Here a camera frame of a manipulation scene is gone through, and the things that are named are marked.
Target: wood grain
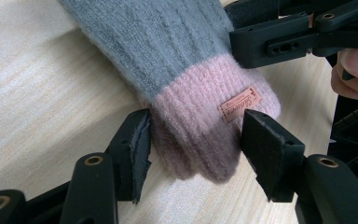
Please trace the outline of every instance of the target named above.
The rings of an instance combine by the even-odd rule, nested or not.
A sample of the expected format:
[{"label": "wood grain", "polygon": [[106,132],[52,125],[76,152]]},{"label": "wood grain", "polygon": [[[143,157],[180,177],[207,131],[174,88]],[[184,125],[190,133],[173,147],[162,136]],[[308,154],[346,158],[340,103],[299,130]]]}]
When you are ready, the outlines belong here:
[{"label": "wood grain", "polygon": [[[307,155],[325,153],[337,99],[329,65],[309,55],[260,69],[281,101],[280,124]],[[32,199],[68,181],[77,159],[104,151],[139,108],[57,1],[0,1],[0,189]],[[120,223],[297,223],[293,203],[267,202],[243,156],[221,186],[175,180],[153,148],[150,160],[141,202],[119,203]]]}]

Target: glove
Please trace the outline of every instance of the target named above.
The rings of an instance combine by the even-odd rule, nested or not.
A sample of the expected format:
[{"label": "glove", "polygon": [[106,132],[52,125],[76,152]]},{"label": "glove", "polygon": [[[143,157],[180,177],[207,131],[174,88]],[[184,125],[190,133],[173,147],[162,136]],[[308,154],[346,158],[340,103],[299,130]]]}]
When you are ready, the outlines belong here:
[{"label": "glove", "polygon": [[269,84],[256,70],[239,67],[230,54],[233,28],[219,1],[62,4],[151,109],[158,154],[179,178],[201,173],[225,183],[235,174],[241,117],[227,118],[236,109],[227,103],[231,98],[251,88],[254,98],[243,97],[258,102],[253,109],[279,116]]}]

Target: glove label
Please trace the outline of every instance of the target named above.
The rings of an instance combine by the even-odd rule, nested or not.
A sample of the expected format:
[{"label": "glove label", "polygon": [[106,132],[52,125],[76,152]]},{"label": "glove label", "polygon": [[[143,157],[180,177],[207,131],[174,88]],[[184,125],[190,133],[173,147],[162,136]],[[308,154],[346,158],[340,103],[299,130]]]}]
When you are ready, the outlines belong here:
[{"label": "glove label", "polygon": [[243,116],[245,109],[253,108],[260,102],[260,100],[261,97],[255,90],[255,87],[251,86],[237,96],[218,106],[217,109],[219,110],[223,120],[226,123],[229,123],[235,118]]}]

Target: light wood surface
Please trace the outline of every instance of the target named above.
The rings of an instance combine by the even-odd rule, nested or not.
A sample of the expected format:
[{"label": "light wood surface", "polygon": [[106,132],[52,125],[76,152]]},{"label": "light wood surface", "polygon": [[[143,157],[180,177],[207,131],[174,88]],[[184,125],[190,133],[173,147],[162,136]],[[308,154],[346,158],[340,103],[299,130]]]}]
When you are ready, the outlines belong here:
[{"label": "light wood surface", "polygon": [[[281,101],[280,124],[307,155],[324,154],[337,99],[330,66],[310,55],[260,69]],[[32,199],[68,181],[139,108],[57,1],[0,1],[0,189]],[[267,202],[243,156],[220,186],[175,180],[153,148],[150,160],[140,203],[118,203],[120,223],[297,223],[293,203]]]}]

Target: wooden table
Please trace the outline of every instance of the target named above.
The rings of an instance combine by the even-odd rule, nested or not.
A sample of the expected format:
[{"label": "wooden table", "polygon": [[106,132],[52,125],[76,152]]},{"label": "wooden table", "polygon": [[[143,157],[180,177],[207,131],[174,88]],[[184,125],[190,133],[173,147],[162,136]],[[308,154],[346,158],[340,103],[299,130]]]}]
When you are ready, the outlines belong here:
[{"label": "wooden table", "polygon": [[[310,55],[260,69],[282,103],[280,124],[307,155],[324,154],[337,99],[330,66]],[[68,181],[75,162],[104,151],[139,108],[57,1],[0,1],[0,189],[32,199]],[[293,203],[267,202],[243,156],[220,186],[175,180],[153,148],[150,160],[139,204],[118,203],[120,223],[297,223]]]}]

